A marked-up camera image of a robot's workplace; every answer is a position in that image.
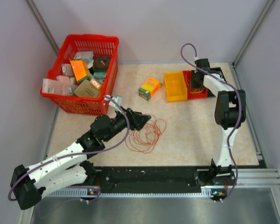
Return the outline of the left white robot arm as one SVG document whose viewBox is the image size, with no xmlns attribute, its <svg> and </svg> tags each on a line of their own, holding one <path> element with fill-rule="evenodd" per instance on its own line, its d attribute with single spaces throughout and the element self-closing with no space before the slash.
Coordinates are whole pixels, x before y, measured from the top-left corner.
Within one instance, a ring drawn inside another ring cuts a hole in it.
<svg viewBox="0 0 280 224">
<path fill-rule="evenodd" d="M 104 143 L 126 131 L 140 131 L 151 115 L 121 107 L 116 116 L 99 115 L 90 130 L 63 151 L 35 164 L 17 166 L 10 182 L 9 201 L 16 201 L 21 210 L 38 204 L 50 193 L 70 185 L 96 181 L 96 169 L 89 159 L 107 151 Z"/>
</svg>

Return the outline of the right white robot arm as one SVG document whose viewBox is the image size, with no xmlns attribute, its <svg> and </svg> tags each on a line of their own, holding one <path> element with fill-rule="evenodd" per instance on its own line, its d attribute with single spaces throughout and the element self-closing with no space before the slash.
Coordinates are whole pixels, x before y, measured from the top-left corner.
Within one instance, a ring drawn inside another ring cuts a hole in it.
<svg viewBox="0 0 280 224">
<path fill-rule="evenodd" d="M 210 67 L 208 59 L 197 58 L 194 67 L 191 87 L 204 87 L 216 97 L 214 117 L 220 126 L 219 147 L 204 180 L 218 185 L 226 177 L 233 176 L 232 165 L 236 165 L 232 156 L 234 140 L 246 118 L 245 91 L 226 82 L 218 71 Z"/>
</svg>

